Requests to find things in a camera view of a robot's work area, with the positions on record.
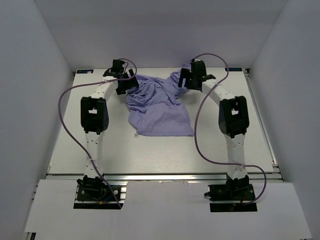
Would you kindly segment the lilac zip-up jacket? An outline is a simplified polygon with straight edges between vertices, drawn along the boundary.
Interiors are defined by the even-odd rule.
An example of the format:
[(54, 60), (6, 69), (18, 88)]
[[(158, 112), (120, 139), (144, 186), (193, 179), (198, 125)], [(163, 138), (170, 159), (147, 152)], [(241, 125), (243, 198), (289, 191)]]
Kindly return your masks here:
[(178, 87), (181, 71), (167, 78), (136, 76), (139, 87), (127, 91), (128, 122), (138, 135), (147, 137), (193, 137), (186, 106), (178, 99), (188, 90)]

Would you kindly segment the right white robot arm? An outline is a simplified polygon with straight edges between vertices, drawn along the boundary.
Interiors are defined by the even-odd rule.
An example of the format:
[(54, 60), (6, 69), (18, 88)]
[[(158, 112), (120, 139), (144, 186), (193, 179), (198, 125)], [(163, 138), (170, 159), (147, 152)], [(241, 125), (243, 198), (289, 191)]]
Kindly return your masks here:
[(180, 70), (178, 87), (200, 91), (217, 104), (218, 127), (227, 147), (227, 178), (242, 180), (248, 175), (244, 150), (245, 135), (250, 124), (247, 100), (244, 96), (230, 93), (215, 79), (212, 74), (207, 74), (204, 61), (192, 59), (190, 69)]

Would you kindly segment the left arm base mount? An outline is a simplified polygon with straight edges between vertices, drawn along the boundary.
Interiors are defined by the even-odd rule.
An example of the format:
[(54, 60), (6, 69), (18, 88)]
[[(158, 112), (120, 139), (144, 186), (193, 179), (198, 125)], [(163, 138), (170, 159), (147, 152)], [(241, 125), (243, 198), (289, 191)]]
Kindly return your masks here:
[(77, 189), (73, 204), (81, 210), (120, 210), (124, 204), (124, 186), (109, 186), (99, 177), (86, 175), (76, 180)]

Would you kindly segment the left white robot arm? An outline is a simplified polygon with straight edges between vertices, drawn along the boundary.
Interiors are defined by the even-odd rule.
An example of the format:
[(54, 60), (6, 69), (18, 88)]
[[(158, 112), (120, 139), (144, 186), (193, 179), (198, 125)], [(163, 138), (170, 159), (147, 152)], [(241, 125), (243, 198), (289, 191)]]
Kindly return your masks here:
[(107, 102), (113, 93), (124, 95), (132, 88), (138, 88), (136, 69), (127, 69), (130, 60), (118, 58), (102, 75), (103, 83), (90, 95), (80, 100), (80, 124), (85, 133), (87, 157), (84, 175), (98, 178), (103, 175), (101, 166), (102, 144), (109, 126)]

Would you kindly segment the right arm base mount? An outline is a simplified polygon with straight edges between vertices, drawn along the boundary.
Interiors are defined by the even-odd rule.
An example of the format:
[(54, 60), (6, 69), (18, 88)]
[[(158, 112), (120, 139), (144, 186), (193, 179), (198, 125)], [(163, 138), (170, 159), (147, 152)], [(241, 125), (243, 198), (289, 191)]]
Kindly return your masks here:
[(257, 212), (258, 207), (253, 185), (247, 177), (238, 180), (228, 179), (224, 184), (211, 184), (203, 196), (209, 200), (212, 213)]

